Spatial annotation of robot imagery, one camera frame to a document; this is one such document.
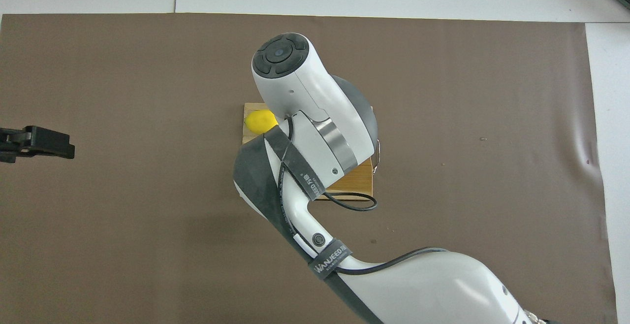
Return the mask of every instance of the cable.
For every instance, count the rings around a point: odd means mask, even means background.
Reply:
[[[288,139],[293,142],[293,120],[291,117],[286,118],[288,120]],[[280,196],[280,210],[282,212],[282,216],[284,217],[284,221],[288,225],[288,230],[291,233],[291,236],[295,236],[297,234],[297,230],[293,227],[293,223],[286,216],[286,211],[284,210],[284,201],[282,200],[282,184],[284,183],[284,172],[286,171],[286,165],[284,164],[284,157],[286,156],[286,149],[284,154],[282,154],[282,158],[280,160],[280,172],[278,173],[278,194]]]
[[[416,255],[435,253],[435,252],[448,252],[448,250],[443,249],[443,248],[434,248],[434,247],[428,246],[427,248],[413,250],[412,252],[408,252],[407,254],[401,255],[397,257],[396,259],[393,259],[388,262],[382,263],[380,265],[372,266],[369,268],[348,269],[348,268],[338,267],[335,269],[335,271],[339,272],[340,274],[345,274],[345,275],[367,275],[367,274],[371,274],[372,272],[376,272],[379,270],[383,270],[384,268],[394,266],[397,263],[400,263],[401,261],[409,259],[411,257],[415,257]]]
[[[358,212],[365,212],[365,211],[373,210],[373,209],[375,209],[378,206],[378,202],[376,201],[376,198],[374,198],[372,196],[369,196],[369,194],[360,194],[358,192],[324,192],[323,195],[326,196],[329,200],[333,201],[337,205],[342,206],[345,209],[355,210],[355,211],[358,211]],[[354,207],[354,206],[348,205],[348,203],[344,203],[342,201],[339,201],[338,199],[336,199],[333,196],[358,196],[358,197],[363,197],[363,198],[366,198],[366,199],[372,201],[372,205],[368,206],[368,207]]]

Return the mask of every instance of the velcro strap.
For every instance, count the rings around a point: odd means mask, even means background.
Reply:
[[[318,178],[311,165],[306,161],[302,153],[288,139],[279,126],[265,133],[265,139],[269,142],[275,154],[285,164],[295,182],[311,201],[315,200],[326,189]]]
[[[320,280],[324,280],[331,272],[335,271],[339,263],[349,257],[350,254],[352,254],[351,250],[348,249],[342,241],[333,239],[333,241],[309,263],[309,268],[315,273],[315,276]]]

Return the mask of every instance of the wooden board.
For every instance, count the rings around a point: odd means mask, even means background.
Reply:
[[[250,131],[245,126],[245,118],[250,113],[259,109],[266,109],[264,102],[245,102],[243,109],[243,144],[258,137],[256,133]],[[349,172],[346,176],[339,179],[327,189],[328,192],[360,192],[361,194],[369,194],[372,196],[372,160],[368,159],[362,162],[358,167]],[[340,200],[364,200],[356,196],[339,196]],[[320,196],[318,200],[328,200],[324,196]]]

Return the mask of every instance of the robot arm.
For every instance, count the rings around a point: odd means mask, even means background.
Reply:
[[[295,33],[263,44],[252,74],[281,123],[241,147],[236,189],[357,315],[369,323],[538,323],[467,255],[423,248],[385,263],[351,256],[308,203],[374,153],[378,129],[368,101],[329,75],[313,44]]]

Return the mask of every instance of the lemon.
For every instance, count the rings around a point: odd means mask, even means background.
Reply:
[[[253,111],[245,118],[245,126],[256,134],[265,133],[277,124],[274,113],[268,109]]]

